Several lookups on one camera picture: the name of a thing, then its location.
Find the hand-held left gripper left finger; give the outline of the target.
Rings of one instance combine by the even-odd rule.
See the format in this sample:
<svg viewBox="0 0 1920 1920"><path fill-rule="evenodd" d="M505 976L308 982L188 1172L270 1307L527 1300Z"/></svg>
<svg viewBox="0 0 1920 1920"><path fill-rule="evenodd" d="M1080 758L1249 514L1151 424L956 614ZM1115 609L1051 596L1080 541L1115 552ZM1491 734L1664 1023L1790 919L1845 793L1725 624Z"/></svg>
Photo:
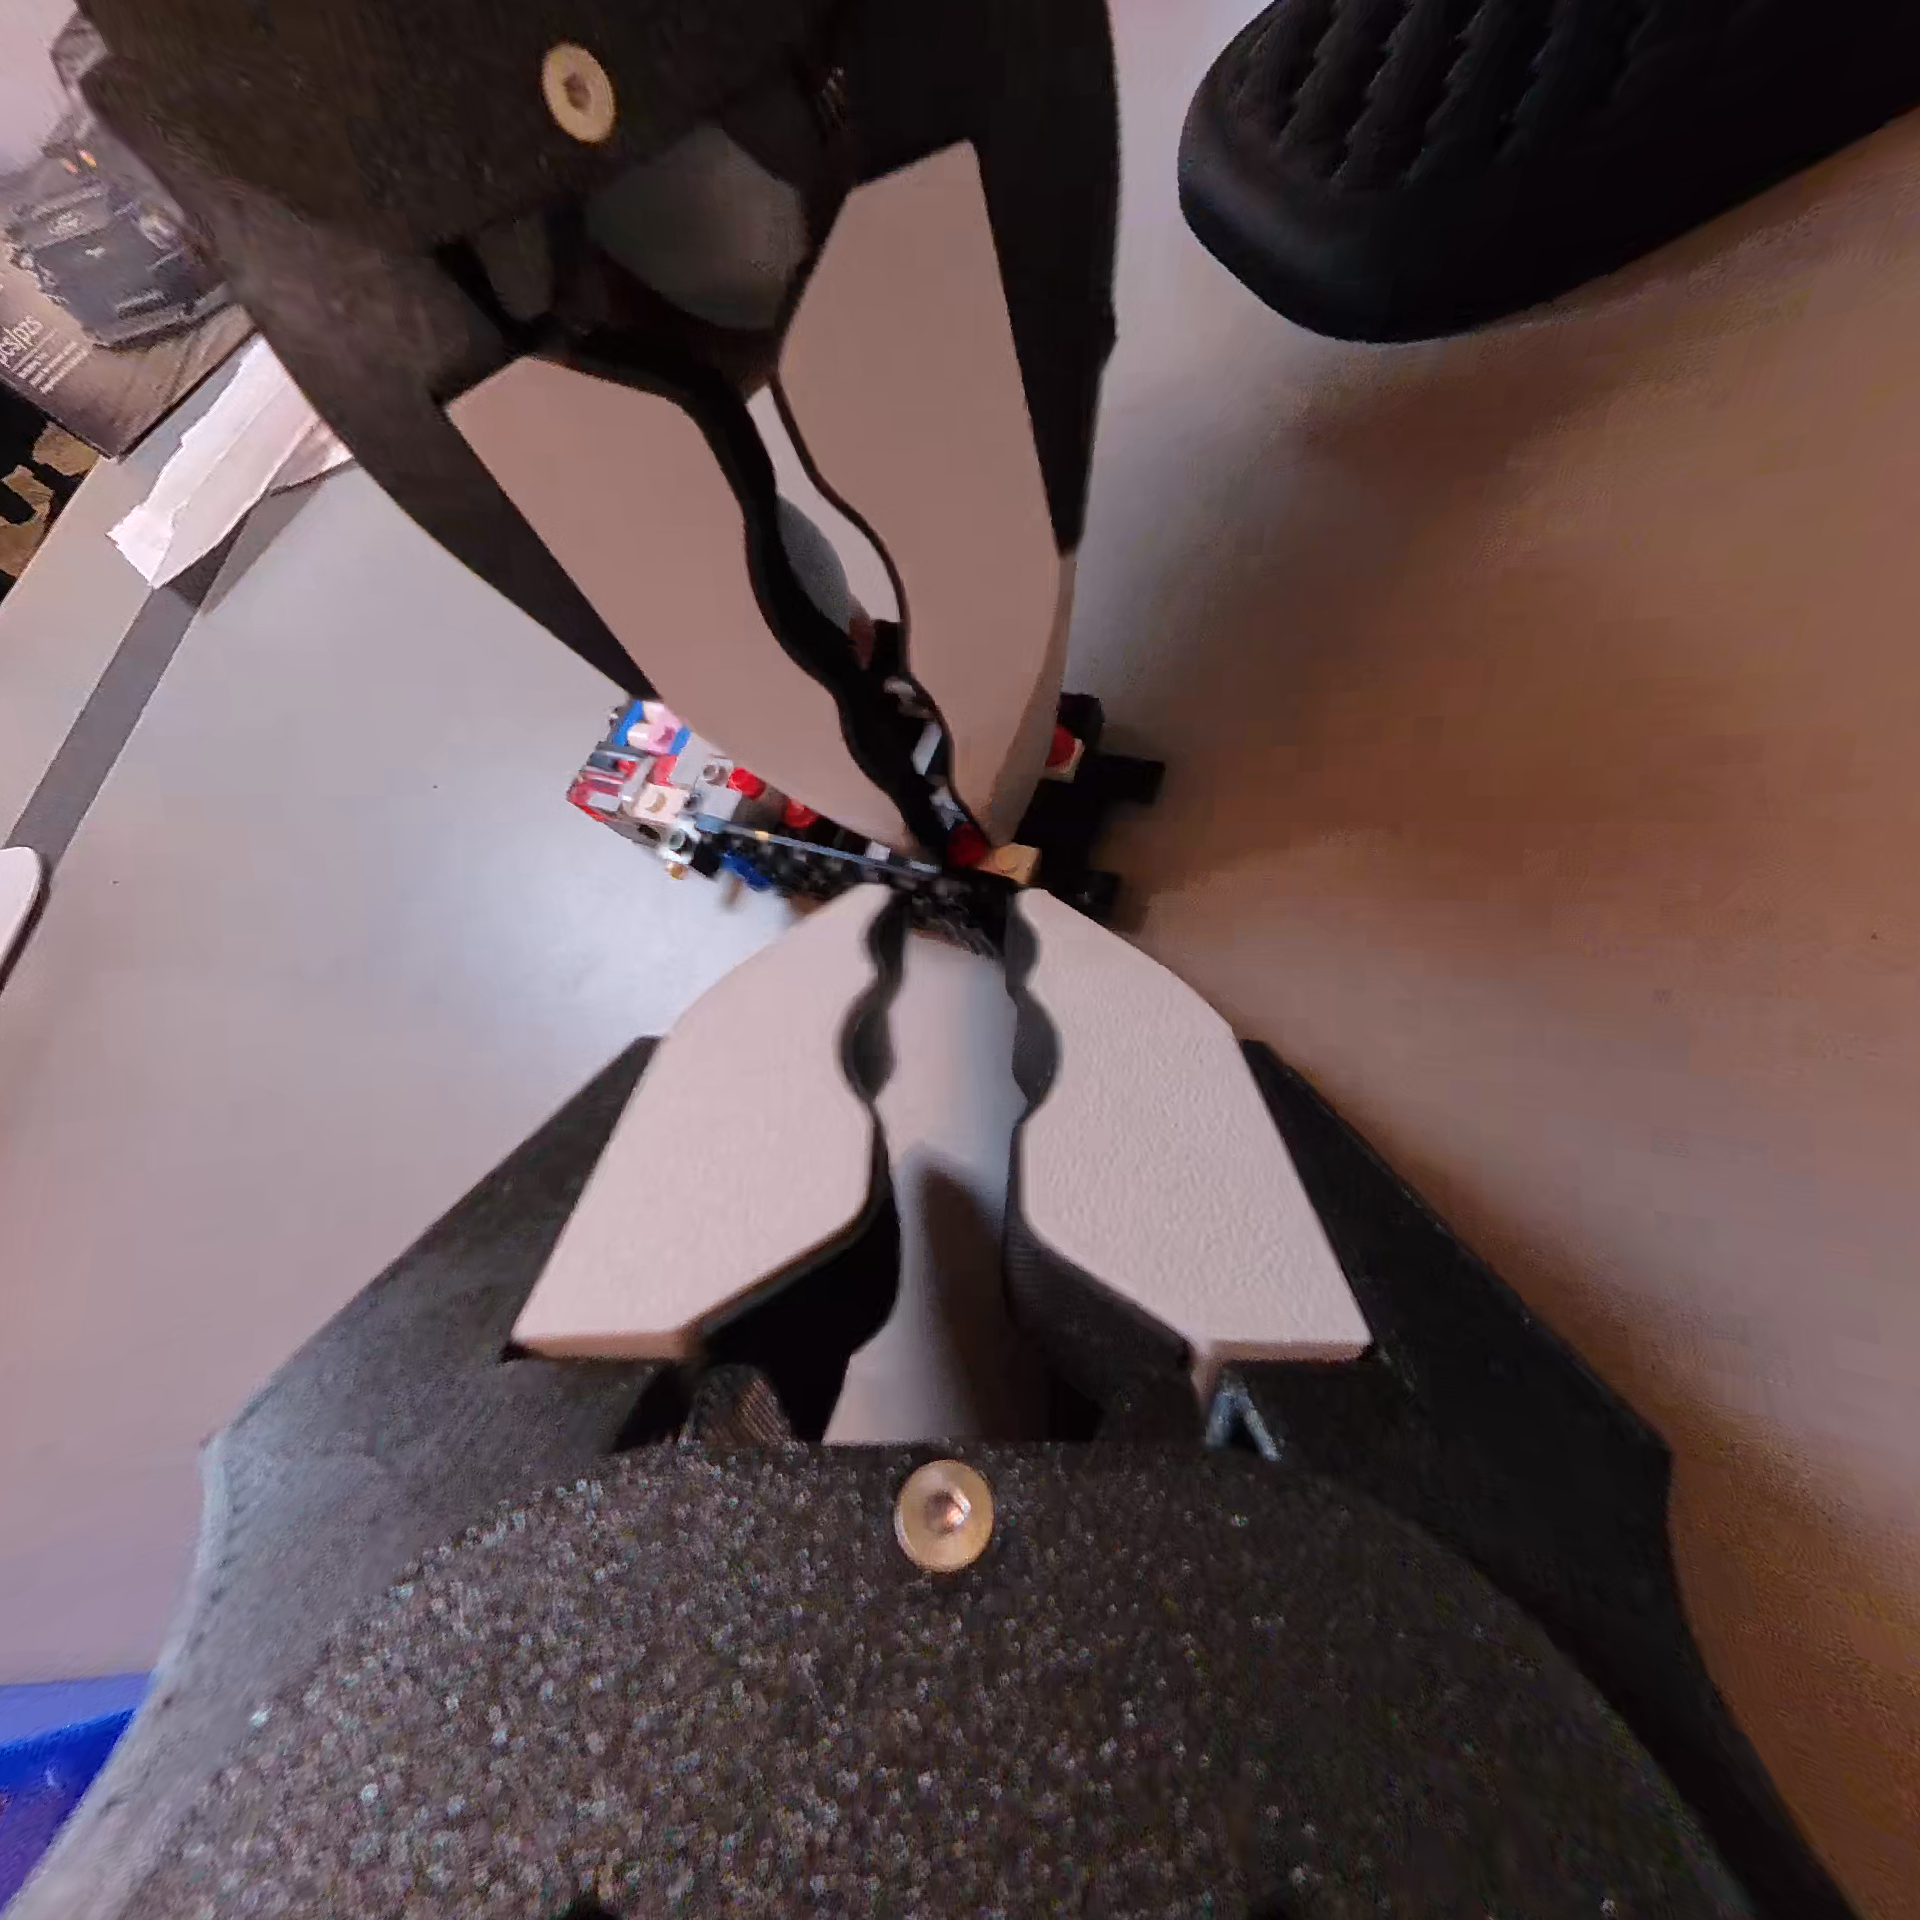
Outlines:
<svg viewBox="0 0 1920 1920"><path fill-rule="evenodd" d="M827 1419L900 1292L877 1113L902 900L855 884L700 995L646 1057L518 1310L559 1360L743 1364Z"/></svg>

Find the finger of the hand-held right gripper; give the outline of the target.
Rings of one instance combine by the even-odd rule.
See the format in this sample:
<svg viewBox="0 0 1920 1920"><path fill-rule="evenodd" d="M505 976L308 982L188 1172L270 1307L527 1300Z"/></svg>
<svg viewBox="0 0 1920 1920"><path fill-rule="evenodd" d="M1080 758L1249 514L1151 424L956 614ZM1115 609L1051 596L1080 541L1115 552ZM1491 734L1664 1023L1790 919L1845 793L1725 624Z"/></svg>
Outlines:
<svg viewBox="0 0 1920 1920"><path fill-rule="evenodd" d="M854 601L900 625L954 797L989 844L1014 842L1055 728L1076 562L1054 539L970 144L845 198L766 432Z"/></svg>
<svg viewBox="0 0 1920 1920"><path fill-rule="evenodd" d="M654 695L769 787L869 839L919 845L887 791L855 761L841 708L815 671L845 666L877 717L897 724L911 787L930 801L934 851L975 822L937 758L915 753L932 711L887 692L873 627L900 614L877 552L801 477L768 399L746 410L743 448L771 453L771 554L701 424L670 396L552 360L515 360L446 408L446 419L558 559Z"/></svg>

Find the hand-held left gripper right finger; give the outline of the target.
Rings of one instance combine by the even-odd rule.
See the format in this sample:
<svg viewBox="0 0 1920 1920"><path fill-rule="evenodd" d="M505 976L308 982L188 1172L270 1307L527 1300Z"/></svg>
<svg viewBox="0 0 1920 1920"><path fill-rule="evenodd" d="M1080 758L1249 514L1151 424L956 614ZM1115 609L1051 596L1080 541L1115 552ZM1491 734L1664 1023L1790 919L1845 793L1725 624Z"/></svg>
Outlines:
<svg viewBox="0 0 1920 1920"><path fill-rule="evenodd" d="M1048 892L1006 914L1014 1079L1006 1288L1101 1412L1200 1410L1241 1366L1350 1364L1356 1292L1231 1023Z"/></svg>

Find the partly built lego car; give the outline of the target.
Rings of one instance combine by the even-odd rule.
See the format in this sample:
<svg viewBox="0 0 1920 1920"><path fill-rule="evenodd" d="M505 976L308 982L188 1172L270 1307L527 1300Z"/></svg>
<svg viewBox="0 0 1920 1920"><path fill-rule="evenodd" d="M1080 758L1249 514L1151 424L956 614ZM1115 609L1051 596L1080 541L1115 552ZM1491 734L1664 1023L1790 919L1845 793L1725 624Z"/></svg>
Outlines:
<svg viewBox="0 0 1920 1920"><path fill-rule="evenodd" d="M992 845L978 828L960 828L949 856L897 850L827 817L657 700L611 711L565 797L674 877L729 877L801 909L873 884L900 897L914 929L995 954L1017 889L1041 889L1097 925L1115 919L1121 880L1097 864L1097 850L1117 809L1158 803L1165 764L1114 752L1101 732L1097 697L1061 694L1040 782L1012 839Z"/></svg>

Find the white paper bags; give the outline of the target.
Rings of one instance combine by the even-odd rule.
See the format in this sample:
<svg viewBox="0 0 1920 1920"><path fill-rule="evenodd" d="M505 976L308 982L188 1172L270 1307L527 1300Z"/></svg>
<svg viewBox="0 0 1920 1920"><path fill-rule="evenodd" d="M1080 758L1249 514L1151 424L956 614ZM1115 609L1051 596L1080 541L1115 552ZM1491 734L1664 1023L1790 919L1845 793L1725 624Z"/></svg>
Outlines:
<svg viewBox="0 0 1920 1920"><path fill-rule="evenodd" d="M251 337L216 399L108 538L147 587L164 587L227 539L264 497L352 462L271 344Z"/></svg>

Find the blue plastic bin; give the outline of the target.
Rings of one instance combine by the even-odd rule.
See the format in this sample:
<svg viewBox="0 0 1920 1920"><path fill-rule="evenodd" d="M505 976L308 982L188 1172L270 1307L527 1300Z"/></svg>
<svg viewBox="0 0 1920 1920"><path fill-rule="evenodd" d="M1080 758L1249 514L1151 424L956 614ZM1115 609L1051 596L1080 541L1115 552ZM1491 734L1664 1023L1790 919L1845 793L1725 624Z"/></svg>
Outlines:
<svg viewBox="0 0 1920 1920"><path fill-rule="evenodd" d="M1 1905L31 1878L128 1730L147 1671L1 1685Z"/></svg>

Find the lego set box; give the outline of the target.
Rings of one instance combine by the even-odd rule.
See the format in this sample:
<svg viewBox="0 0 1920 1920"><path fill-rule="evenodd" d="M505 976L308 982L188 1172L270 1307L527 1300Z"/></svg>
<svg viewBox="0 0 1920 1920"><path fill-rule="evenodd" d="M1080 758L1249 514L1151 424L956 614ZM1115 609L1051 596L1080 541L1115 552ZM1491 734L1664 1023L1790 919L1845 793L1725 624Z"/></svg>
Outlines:
<svg viewBox="0 0 1920 1920"><path fill-rule="evenodd" d="M1 182L1 385L104 458L253 331L175 214L57 128Z"/></svg>

